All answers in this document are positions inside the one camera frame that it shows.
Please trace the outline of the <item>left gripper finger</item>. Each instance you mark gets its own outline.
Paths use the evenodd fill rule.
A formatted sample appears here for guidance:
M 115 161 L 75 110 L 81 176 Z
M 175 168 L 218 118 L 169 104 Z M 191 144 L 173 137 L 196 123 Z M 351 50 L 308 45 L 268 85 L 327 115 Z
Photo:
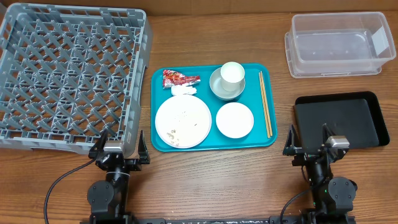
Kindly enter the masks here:
M 137 151 L 138 151 L 138 155 L 139 155 L 139 162 L 141 164 L 150 164 L 149 151 L 147 150 L 143 130 L 141 130 L 141 132 L 140 132 L 139 145 L 138 145 Z
M 108 140 L 108 131 L 105 129 L 102 131 L 100 138 L 91 147 L 88 153 L 89 158 L 97 158 L 98 154 L 104 151 L 104 145 Z

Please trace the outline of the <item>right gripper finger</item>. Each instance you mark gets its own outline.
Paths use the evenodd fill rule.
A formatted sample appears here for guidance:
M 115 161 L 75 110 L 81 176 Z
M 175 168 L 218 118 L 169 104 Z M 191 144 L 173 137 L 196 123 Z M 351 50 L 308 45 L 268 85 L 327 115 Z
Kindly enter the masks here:
M 334 140 L 334 132 L 327 126 L 326 123 L 322 125 L 323 143 L 325 146 L 332 146 Z
M 284 156 L 295 156 L 301 153 L 302 153 L 302 143 L 294 128 L 294 125 L 291 124 L 282 154 Z

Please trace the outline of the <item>small pink bowl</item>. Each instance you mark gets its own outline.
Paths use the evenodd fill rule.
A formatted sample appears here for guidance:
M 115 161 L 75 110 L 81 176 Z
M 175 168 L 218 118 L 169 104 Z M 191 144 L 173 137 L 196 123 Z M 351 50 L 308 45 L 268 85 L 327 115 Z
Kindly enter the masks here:
M 239 139 L 251 132 L 254 126 L 254 116 L 251 110 L 242 103 L 227 103 L 218 110 L 216 125 L 224 136 Z

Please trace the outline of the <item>white napkin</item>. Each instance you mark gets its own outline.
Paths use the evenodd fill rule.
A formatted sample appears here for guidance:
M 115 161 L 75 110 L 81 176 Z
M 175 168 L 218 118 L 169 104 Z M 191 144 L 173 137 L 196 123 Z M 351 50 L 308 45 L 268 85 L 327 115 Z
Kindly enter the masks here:
M 171 94 L 177 95 L 194 95 L 197 93 L 197 89 L 192 86 L 175 85 L 171 87 Z

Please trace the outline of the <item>red snack wrapper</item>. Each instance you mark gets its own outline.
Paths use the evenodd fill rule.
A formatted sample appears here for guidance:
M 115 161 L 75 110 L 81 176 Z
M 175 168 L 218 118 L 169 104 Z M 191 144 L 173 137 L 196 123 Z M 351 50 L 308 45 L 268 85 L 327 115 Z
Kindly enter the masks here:
M 201 81 L 200 76 L 186 76 L 175 70 L 163 70 L 162 86 L 163 89 L 173 86 L 192 86 Z

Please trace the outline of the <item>cream cup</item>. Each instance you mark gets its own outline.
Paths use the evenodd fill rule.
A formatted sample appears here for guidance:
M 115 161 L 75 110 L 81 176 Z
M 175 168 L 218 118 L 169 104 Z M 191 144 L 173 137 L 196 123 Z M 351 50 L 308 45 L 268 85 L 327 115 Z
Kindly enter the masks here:
M 222 65 L 221 70 L 221 86 L 226 91 L 235 91 L 239 88 L 244 80 L 245 71 L 243 66 L 237 62 L 227 62 Z

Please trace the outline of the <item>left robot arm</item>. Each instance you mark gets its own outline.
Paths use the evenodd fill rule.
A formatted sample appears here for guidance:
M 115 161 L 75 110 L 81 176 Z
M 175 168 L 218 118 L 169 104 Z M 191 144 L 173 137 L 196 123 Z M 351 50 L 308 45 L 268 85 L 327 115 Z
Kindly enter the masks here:
M 139 222 L 126 206 L 130 173 L 141 171 L 143 164 L 150 163 L 144 133 L 139 136 L 138 158 L 125 158 L 123 149 L 123 143 L 109 141 L 108 132 L 104 131 L 88 153 L 95 165 L 106 172 L 105 179 L 92 184 L 87 192 L 91 206 L 90 223 Z

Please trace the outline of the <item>black tray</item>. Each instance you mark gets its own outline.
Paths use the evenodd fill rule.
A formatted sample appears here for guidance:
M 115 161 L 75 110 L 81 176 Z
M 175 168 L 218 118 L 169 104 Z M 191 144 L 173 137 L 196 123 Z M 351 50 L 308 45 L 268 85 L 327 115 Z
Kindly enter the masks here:
M 295 121 L 302 147 L 317 150 L 323 125 L 345 136 L 350 149 L 386 146 L 390 137 L 377 96 L 371 91 L 301 96 L 296 99 Z

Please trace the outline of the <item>wooden chopstick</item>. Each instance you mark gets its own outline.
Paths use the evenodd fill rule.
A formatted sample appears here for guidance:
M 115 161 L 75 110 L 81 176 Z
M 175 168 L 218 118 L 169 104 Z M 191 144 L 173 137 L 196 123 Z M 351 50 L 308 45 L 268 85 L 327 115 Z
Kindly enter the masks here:
M 266 89 L 265 89 L 265 84 L 264 84 L 264 76 L 263 76 L 262 71 L 259 72 L 259 79 L 260 79 L 260 84 L 261 84 L 264 116 L 266 118 L 267 135 L 268 135 L 268 138 L 271 138 L 273 136 L 272 126 L 271 126 L 271 117 L 270 117 L 270 113 L 269 113 L 269 106 L 268 106 L 268 102 L 267 102 L 267 95 L 266 95 Z
M 266 97 L 266 91 L 265 91 L 265 85 L 264 85 L 262 71 L 259 72 L 259 83 L 261 86 L 262 104 L 263 104 L 263 110 L 264 110 L 264 116 L 265 116 L 265 124 L 266 124 L 266 128 L 267 128 L 267 137 L 270 138 L 272 136 L 272 130 L 271 130 L 270 124 L 269 124 L 267 97 Z

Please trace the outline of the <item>teal serving tray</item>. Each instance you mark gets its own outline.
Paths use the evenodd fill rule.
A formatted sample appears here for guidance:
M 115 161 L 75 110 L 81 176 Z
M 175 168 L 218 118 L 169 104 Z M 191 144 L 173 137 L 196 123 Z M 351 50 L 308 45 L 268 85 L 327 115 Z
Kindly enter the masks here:
M 212 126 L 206 139 L 199 145 L 188 148 L 188 151 L 207 151 L 222 149 L 239 149 L 249 147 L 267 147 L 272 145 L 277 139 L 277 121 L 275 116 L 274 100 L 272 97 L 272 87 L 268 69 L 260 63 L 244 63 L 246 86 L 237 99 L 237 102 L 246 105 L 254 115 L 254 127 L 251 132 L 240 139 L 228 138 L 216 127 L 216 112 L 226 103 L 216 97 L 210 89 L 210 76 L 220 65 L 202 65 L 191 67 L 172 67 L 171 70 L 180 72 L 186 76 L 200 76 L 201 82 L 195 86 L 196 96 L 204 101 L 210 109 L 212 115 Z M 151 142 L 152 145 L 161 152 L 179 152 L 180 149 L 167 145 L 155 130 L 155 115 L 161 104 L 169 99 L 172 94 L 169 89 L 162 86 L 162 76 L 165 69 L 161 68 L 154 72 L 151 80 Z M 263 74 L 264 87 L 266 90 L 267 103 L 269 108 L 269 118 L 271 121 L 272 136 L 267 136 L 265 124 L 265 114 L 262 104 L 261 87 L 259 73 Z

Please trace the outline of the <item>grey dish rack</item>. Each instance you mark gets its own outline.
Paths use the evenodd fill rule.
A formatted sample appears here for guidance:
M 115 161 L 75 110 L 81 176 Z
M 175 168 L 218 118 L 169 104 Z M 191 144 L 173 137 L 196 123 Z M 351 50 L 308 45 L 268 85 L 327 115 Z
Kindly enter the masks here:
M 153 33 L 141 9 L 11 4 L 1 24 L 1 147 L 134 153 Z

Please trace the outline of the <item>left wooden chopstick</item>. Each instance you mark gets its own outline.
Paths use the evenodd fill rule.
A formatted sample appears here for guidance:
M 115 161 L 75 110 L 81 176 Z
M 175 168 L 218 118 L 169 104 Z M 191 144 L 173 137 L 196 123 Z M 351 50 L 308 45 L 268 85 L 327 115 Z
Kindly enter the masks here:
M 261 86 L 262 104 L 263 104 L 263 110 L 264 110 L 264 116 L 265 116 L 265 124 L 266 124 L 266 128 L 267 128 L 267 137 L 270 138 L 272 136 L 272 130 L 271 130 L 270 124 L 269 124 L 267 97 L 266 97 L 266 91 L 265 91 L 265 85 L 264 85 L 262 71 L 259 72 L 259 83 Z

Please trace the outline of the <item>clear plastic bin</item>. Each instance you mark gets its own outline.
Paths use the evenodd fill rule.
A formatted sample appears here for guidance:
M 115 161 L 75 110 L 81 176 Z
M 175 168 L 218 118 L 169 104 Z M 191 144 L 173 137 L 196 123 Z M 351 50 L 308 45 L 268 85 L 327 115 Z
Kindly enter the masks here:
M 397 55 L 381 12 L 297 14 L 284 41 L 294 78 L 377 75 Z

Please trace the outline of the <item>grey-green bowl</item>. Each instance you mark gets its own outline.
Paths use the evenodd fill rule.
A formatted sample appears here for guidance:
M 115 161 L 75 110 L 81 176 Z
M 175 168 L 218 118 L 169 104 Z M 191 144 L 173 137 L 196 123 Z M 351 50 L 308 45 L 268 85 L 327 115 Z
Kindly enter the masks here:
M 210 76 L 210 88 L 217 98 L 230 101 L 236 99 L 244 91 L 246 85 L 245 79 L 243 79 L 237 90 L 226 91 L 221 85 L 221 68 L 217 68 Z

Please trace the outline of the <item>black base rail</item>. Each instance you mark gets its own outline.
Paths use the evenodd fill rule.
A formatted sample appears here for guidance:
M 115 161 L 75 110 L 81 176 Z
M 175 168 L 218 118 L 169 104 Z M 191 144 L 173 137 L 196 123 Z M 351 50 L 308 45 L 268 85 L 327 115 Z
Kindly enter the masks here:
M 82 221 L 81 223 L 132 223 L 132 224 L 280 224 L 280 216 L 270 216 L 269 218 L 261 219 L 226 219 L 226 220 L 165 220 L 164 218 L 145 218 L 145 219 L 131 219 L 126 217 L 123 220 L 103 220 L 103 221 Z

